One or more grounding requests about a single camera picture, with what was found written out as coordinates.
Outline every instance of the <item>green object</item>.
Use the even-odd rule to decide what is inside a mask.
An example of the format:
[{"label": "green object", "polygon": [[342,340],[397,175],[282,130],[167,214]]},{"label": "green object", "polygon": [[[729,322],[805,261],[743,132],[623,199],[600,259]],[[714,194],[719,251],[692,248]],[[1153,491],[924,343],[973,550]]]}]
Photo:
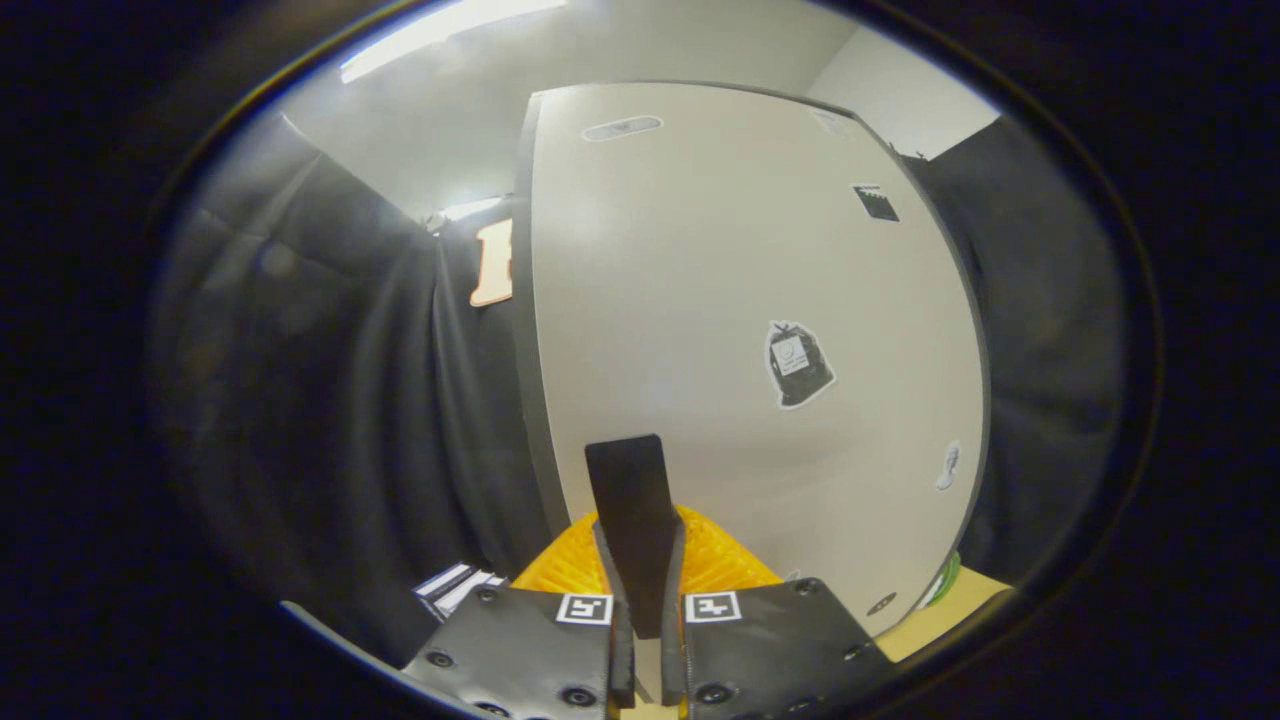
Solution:
[{"label": "green object", "polygon": [[952,552],[951,557],[947,559],[947,564],[942,568],[942,582],[938,584],[938,589],[933,592],[933,597],[924,606],[929,607],[942,600],[942,596],[947,594],[951,585],[956,584],[957,577],[960,577],[960,553]]}]

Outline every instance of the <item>bolt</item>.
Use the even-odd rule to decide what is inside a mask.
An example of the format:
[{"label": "bolt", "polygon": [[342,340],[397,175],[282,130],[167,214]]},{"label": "bolt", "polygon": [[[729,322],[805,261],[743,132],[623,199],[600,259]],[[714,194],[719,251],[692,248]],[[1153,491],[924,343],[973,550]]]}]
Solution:
[{"label": "bolt", "polygon": [[595,705],[595,696],[582,688],[570,688],[561,693],[561,700],[577,707],[591,707]]},{"label": "bolt", "polygon": [[724,685],[717,685],[713,683],[710,685],[703,685],[698,691],[698,702],[703,705],[719,705],[728,700],[731,694],[733,693]]},{"label": "bolt", "polygon": [[443,652],[429,652],[426,653],[426,661],[436,667],[453,667],[453,659]]}]

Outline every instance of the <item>ceiling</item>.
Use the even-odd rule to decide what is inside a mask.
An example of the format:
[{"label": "ceiling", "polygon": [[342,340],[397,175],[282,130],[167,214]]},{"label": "ceiling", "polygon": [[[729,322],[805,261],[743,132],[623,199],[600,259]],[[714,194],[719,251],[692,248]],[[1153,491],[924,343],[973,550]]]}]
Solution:
[{"label": "ceiling", "polygon": [[343,85],[317,70],[280,110],[410,217],[509,192],[529,96],[686,79],[804,95],[856,24],[803,0],[570,0],[466,31]]}]

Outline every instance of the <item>black curtain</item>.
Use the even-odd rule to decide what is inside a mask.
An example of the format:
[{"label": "black curtain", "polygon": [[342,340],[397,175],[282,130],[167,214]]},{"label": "black curtain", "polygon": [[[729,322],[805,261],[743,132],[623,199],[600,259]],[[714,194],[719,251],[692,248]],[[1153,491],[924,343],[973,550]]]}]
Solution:
[{"label": "black curtain", "polygon": [[435,628],[413,585],[550,542],[511,304],[470,306],[467,228],[428,233],[279,114],[206,178],[148,348],[179,495],[251,584],[401,666]]},{"label": "black curtain", "polygon": [[1074,525],[1116,434],[1125,331],[1110,241],[1006,117],[932,161],[902,160],[959,247],[986,331],[989,455],[960,555],[1016,583]]}]

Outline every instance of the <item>ceiling light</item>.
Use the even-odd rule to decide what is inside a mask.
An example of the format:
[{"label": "ceiling light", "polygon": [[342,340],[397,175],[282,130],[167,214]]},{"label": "ceiling light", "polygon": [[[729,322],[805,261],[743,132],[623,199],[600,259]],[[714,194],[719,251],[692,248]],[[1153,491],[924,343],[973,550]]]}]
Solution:
[{"label": "ceiling light", "polygon": [[480,210],[488,210],[499,202],[502,202],[502,196],[486,197],[484,200],[476,200],[475,202],[463,202],[461,205],[445,208],[444,210],[440,210],[440,215],[447,220],[457,220],[458,218],[466,218],[467,215],[479,213]]},{"label": "ceiling light", "polygon": [[549,10],[568,0],[460,0],[419,20],[408,23],[365,47],[342,64],[342,82],[364,77],[392,60],[439,42],[447,37],[493,22],[538,10]]}]

